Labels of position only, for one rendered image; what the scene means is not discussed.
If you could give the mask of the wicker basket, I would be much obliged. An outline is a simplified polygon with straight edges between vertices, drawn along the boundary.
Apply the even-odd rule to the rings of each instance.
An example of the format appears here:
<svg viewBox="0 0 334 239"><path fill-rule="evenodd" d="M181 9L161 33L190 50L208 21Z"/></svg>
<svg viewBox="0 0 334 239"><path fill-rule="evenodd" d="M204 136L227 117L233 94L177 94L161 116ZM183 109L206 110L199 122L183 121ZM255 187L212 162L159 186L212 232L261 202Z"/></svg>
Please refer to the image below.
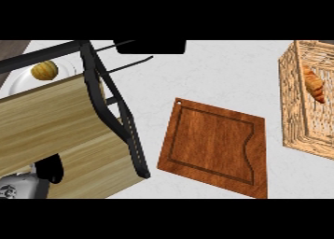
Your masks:
<svg viewBox="0 0 334 239"><path fill-rule="evenodd" d="M323 103L304 86L302 67L323 81ZM334 160L334 44L295 40L279 58L282 144Z"/></svg>

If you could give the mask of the golden croissant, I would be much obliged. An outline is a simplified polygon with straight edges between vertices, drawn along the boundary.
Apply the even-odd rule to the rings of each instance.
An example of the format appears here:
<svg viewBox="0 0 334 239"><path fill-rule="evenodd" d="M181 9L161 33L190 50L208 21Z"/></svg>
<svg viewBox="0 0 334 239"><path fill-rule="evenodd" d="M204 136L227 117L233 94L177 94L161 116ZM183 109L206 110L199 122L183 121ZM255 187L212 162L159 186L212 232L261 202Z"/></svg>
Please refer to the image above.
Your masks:
<svg viewBox="0 0 334 239"><path fill-rule="evenodd" d="M305 90L310 93L314 100L323 104L323 80L317 77L307 65L302 66L302 77Z"/></svg>

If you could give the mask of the white plate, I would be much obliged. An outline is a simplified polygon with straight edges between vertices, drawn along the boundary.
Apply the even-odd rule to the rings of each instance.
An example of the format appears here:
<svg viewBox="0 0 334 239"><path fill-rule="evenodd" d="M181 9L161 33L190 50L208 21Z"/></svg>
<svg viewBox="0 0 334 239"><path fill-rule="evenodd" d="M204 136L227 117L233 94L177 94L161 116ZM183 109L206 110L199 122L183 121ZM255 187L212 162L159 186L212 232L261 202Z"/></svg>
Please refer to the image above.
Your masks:
<svg viewBox="0 0 334 239"><path fill-rule="evenodd" d="M53 80L35 79L31 75L31 65L13 70L0 88L0 99L75 75L75 67L69 61L65 59L53 59L52 61L57 67L57 75Z"/></svg>

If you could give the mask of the black-framed wooden tier shelf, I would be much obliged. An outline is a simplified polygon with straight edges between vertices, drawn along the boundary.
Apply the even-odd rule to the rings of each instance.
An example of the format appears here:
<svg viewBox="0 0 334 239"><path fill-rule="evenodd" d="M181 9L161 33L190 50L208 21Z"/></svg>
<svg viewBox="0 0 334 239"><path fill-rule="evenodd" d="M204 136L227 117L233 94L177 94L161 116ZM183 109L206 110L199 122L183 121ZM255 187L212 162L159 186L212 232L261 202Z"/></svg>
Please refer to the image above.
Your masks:
<svg viewBox="0 0 334 239"><path fill-rule="evenodd" d="M0 74L80 53L83 73L0 99L0 178L59 155L49 199L106 198L150 177L134 117L87 40L0 61Z"/></svg>

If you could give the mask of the round yellow-brown bread roll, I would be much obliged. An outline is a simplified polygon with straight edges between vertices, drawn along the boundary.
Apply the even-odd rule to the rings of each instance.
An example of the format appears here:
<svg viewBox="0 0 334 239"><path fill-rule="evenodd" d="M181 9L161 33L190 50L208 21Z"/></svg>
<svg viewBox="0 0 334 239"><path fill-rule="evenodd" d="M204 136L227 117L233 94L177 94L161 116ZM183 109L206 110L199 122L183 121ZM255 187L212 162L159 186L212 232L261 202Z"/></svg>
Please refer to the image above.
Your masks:
<svg viewBox="0 0 334 239"><path fill-rule="evenodd" d="M38 80L53 80L57 75L57 67L52 61L38 63L31 68L31 75Z"/></svg>

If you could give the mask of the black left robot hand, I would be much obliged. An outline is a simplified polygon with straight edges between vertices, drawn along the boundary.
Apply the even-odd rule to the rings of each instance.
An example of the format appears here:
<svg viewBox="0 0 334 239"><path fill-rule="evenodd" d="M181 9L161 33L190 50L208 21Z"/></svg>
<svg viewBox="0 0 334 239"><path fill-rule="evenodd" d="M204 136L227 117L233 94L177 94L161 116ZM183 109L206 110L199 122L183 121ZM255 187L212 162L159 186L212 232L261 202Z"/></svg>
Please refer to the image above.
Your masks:
<svg viewBox="0 0 334 239"><path fill-rule="evenodd" d="M63 167L57 154L34 163L35 174L41 179L47 179L57 184L63 178Z"/></svg>

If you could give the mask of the brown wooden cutting board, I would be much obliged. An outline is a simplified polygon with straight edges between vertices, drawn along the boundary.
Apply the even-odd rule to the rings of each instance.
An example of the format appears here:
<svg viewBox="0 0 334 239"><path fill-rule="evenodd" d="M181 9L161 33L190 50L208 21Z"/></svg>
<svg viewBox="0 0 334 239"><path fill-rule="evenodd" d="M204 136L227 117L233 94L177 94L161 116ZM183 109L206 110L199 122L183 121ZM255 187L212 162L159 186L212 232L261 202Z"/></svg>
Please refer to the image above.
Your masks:
<svg viewBox="0 0 334 239"><path fill-rule="evenodd" d="M264 118L177 98L156 168L265 198Z"/></svg>

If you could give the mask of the black appliance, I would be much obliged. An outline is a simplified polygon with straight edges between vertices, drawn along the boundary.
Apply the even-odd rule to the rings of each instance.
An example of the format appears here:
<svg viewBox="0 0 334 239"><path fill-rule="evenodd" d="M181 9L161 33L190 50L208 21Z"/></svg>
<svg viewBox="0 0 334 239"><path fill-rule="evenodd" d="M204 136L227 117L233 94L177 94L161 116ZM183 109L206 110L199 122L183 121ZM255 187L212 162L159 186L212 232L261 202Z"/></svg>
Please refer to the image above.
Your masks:
<svg viewBox="0 0 334 239"><path fill-rule="evenodd" d="M119 54L183 54L186 48L186 41L173 39L116 39L114 43Z"/></svg>

